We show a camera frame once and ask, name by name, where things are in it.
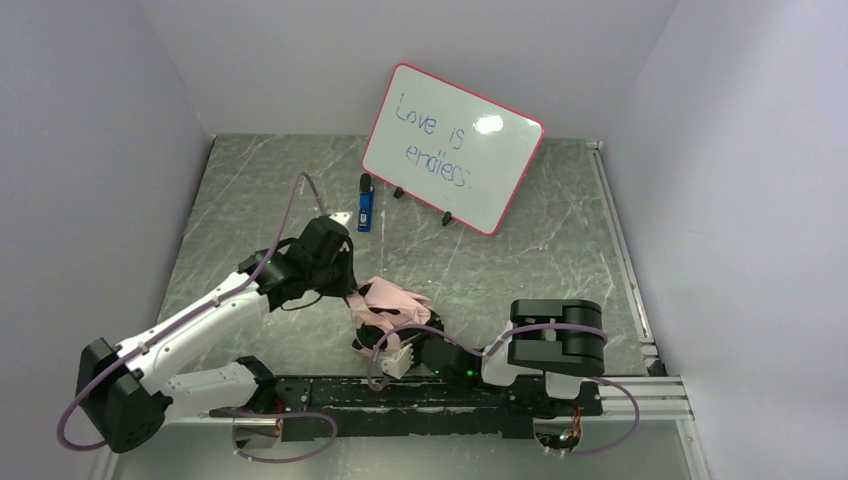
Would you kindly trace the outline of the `red-framed whiteboard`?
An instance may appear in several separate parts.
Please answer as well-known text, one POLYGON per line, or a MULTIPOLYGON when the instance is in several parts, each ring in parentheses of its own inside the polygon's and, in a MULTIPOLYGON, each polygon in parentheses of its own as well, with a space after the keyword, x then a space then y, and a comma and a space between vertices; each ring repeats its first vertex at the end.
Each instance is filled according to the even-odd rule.
POLYGON ((544 134, 543 124, 530 116, 400 63, 361 165, 451 220, 491 236, 544 134))

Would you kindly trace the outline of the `blue whiteboard marker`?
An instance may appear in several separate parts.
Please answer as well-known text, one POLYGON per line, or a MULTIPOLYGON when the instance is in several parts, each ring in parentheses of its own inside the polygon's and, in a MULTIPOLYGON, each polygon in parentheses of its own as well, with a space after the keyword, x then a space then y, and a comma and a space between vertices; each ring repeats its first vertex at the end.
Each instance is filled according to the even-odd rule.
POLYGON ((368 173, 360 176, 359 208, 357 214, 357 231, 370 232, 372 228, 375 188, 372 177, 368 173))

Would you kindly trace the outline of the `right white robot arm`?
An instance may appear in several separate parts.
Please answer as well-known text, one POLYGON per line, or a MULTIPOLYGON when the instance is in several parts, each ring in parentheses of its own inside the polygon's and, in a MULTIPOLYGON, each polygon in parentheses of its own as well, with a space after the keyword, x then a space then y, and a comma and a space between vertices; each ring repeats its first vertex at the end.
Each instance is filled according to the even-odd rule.
POLYGON ((608 335, 602 307, 589 300, 520 299, 512 302, 504 331, 481 349, 430 333, 417 361, 450 385, 506 388, 522 376, 539 376, 543 393, 572 400, 583 380, 605 373, 608 335))

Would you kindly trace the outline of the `pink folding umbrella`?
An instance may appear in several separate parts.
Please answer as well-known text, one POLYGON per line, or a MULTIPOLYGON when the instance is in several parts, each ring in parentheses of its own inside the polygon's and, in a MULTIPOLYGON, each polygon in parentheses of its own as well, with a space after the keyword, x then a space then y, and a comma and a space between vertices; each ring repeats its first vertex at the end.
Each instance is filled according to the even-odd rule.
POLYGON ((382 278, 372 277, 346 298, 354 325, 354 351, 371 356, 378 340, 390 330, 410 324, 444 330, 432 300, 382 278))

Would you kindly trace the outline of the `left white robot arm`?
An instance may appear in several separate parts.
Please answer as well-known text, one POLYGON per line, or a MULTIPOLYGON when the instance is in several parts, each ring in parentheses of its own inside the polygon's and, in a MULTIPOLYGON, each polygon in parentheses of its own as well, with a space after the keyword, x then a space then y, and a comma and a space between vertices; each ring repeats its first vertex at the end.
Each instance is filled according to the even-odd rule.
POLYGON ((175 420, 220 409, 283 412, 275 375, 254 356, 194 374, 181 370, 225 336, 308 292, 350 295, 356 287, 350 221, 342 212, 316 217, 298 237, 251 253, 161 324, 115 345, 99 338, 86 346, 76 394, 102 445, 126 453, 175 420))

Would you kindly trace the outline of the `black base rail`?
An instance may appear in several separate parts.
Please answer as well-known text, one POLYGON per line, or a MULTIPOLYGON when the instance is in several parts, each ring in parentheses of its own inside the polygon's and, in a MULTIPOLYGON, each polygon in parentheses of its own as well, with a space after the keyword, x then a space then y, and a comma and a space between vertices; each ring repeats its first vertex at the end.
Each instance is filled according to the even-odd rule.
POLYGON ((582 382, 574 399, 547 395, 540 376, 520 376, 507 387, 466 389, 435 376, 413 376, 372 391, 363 376, 280 376, 261 388, 245 410, 260 414, 319 412, 335 423, 296 419, 282 425, 282 441, 341 437, 498 434, 531 439, 537 420, 602 414, 599 388, 582 382))

